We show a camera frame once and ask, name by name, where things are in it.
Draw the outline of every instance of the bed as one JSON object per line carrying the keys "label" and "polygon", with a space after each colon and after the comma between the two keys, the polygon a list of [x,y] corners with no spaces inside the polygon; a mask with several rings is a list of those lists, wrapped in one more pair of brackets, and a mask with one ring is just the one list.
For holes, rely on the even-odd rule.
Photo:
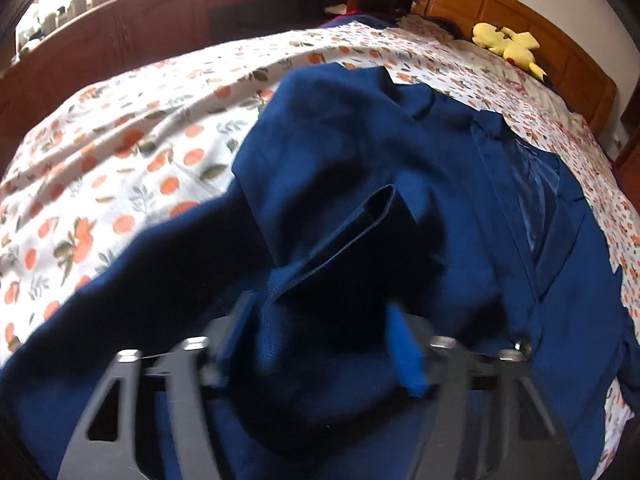
{"label": "bed", "polygon": [[[558,89],[427,17],[468,34],[481,20],[530,30]],[[428,83],[557,153],[580,181],[622,266],[623,304],[640,333],[640,218],[595,136],[615,84],[567,35],[515,0],[415,0],[398,28],[361,23],[234,41],[126,72],[76,92],[28,131],[0,183],[0,363],[145,227],[222,195],[242,141],[289,71],[336,62],[384,66],[396,82]],[[571,112],[567,104],[581,114]],[[632,413],[614,382],[597,475]]]}

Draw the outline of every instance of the bed sheet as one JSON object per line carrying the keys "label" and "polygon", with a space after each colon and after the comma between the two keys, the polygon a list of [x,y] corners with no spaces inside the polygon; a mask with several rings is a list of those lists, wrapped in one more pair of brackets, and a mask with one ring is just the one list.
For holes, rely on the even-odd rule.
{"label": "bed sheet", "polygon": [[[407,18],[236,41],[164,60],[79,91],[31,130],[0,182],[0,364],[75,290],[108,268],[142,229],[224,193],[242,140],[290,70],[338,62],[385,66],[500,112],[580,181],[606,234],[623,304],[640,328],[640,219],[618,189],[587,124],[562,99],[502,59]],[[617,382],[606,403],[596,474],[632,416]]]}

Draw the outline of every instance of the jacket button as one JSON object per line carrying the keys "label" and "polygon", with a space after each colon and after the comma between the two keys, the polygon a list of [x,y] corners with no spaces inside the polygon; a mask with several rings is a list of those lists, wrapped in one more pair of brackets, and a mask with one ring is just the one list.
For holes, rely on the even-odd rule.
{"label": "jacket button", "polygon": [[533,347],[528,339],[522,338],[515,345],[514,348],[524,355],[527,359],[531,359],[533,355]]}

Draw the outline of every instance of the bed sheet wrinkle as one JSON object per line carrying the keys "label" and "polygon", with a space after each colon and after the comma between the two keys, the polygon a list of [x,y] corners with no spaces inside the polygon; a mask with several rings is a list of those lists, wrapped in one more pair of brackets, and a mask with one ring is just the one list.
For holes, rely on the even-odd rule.
{"label": "bed sheet wrinkle", "polygon": [[[235,41],[85,88],[27,133],[0,182],[0,364],[146,226],[224,193],[230,165],[288,71],[338,62],[385,66],[477,110],[500,112],[520,137],[557,153],[580,182],[623,267],[623,304],[639,335],[640,219],[584,119],[487,51],[416,16],[401,28],[360,23]],[[617,381],[599,472],[630,418]]]}

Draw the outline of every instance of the silver bolt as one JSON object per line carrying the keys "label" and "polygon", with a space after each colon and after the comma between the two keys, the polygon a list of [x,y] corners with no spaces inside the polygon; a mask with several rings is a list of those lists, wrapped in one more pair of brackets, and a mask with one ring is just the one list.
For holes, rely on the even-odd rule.
{"label": "silver bolt", "polygon": [[209,346],[208,337],[190,337],[182,342],[182,348],[185,350],[201,350]]}
{"label": "silver bolt", "polygon": [[142,357],[140,350],[121,350],[116,354],[116,361],[119,363],[132,363]]}
{"label": "silver bolt", "polygon": [[511,361],[513,363],[519,363],[527,360],[526,357],[517,350],[500,350],[498,352],[498,358],[500,361]]}
{"label": "silver bolt", "polygon": [[430,339],[429,345],[434,348],[446,348],[447,350],[451,350],[456,345],[456,340],[452,337],[435,335]]}

